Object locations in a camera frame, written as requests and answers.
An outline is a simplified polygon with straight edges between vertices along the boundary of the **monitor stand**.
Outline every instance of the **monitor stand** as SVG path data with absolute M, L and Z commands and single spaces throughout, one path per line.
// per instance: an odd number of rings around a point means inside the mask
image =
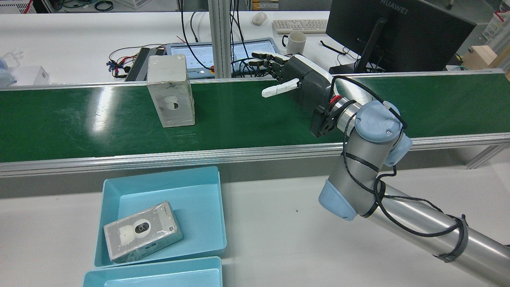
M 377 20 L 375 23 L 374 29 L 372 30 L 372 33 L 370 34 L 370 38 L 368 39 L 367 45 L 365 46 L 365 49 L 363 50 L 363 53 L 361 54 L 361 58 L 358 60 L 358 63 L 356 65 L 356 68 L 354 68 L 353 64 L 347 64 L 347 65 L 340 65 L 331 67 L 329 69 L 330 73 L 333 70 L 335 74 L 358 74 L 358 73 L 364 73 L 365 69 L 367 67 L 368 61 L 370 59 L 370 56 L 372 56 L 372 52 L 374 51 L 375 45 L 377 44 L 377 41 L 379 40 L 379 36 L 381 35 L 381 32 L 383 31 L 383 27 L 388 22 L 388 19 L 381 17 Z

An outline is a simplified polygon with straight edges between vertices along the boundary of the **robotic arm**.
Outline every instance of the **robotic arm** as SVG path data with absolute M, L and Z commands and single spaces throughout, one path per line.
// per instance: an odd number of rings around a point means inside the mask
M 313 135 L 320 137 L 335 128 L 344 133 L 342 156 L 319 196 L 324 208 L 349 221 L 360 215 L 491 285 L 510 285 L 508 246 L 470 228 L 464 216 L 444 214 L 381 180 L 396 175 L 396 163 L 412 145 L 394 105 L 361 83 L 330 75 L 302 55 L 253 56 L 257 60 L 250 65 L 266 67 L 281 83 L 265 89 L 264 97 L 294 90 L 291 97 L 313 115 Z M 361 105 L 342 98 L 337 79 L 359 86 L 376 100 Z M 392 166 L 393 173 L 378 175 L 383 164 Z

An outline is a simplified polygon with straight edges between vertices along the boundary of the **blue bin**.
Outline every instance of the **blue bin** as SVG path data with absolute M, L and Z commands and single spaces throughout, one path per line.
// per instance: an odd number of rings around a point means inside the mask
M 168 200 L 184 238 L 139 261 L 110 261 L 103 226 Z M 97 268 L 216 256 L 226 247 L 218 168 L 107 179 L 99 218 L 94 266 Z
M 85 273 L 83 287 L 222 287 L 221 259 L 207 257 L 101 268 Z

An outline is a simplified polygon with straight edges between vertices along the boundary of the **computer monitor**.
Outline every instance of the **computer monitor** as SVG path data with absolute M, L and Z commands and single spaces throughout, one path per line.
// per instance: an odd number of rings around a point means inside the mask
M 421 0 L 333 0 L 326 34 L 385 71 L 440 71 L 476 24 Z

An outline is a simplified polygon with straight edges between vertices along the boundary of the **white mug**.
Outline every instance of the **white mug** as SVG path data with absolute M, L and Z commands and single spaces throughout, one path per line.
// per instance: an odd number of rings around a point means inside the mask
M 289 38 L 287 45 L 284 43 L 284 39 Z M 282 45 L 287 48 L 288 54 L 303 53 L 304 43 L 307 41 L 307 36 L 301 32 L 292 32 L 289 35 L 282 37 Z

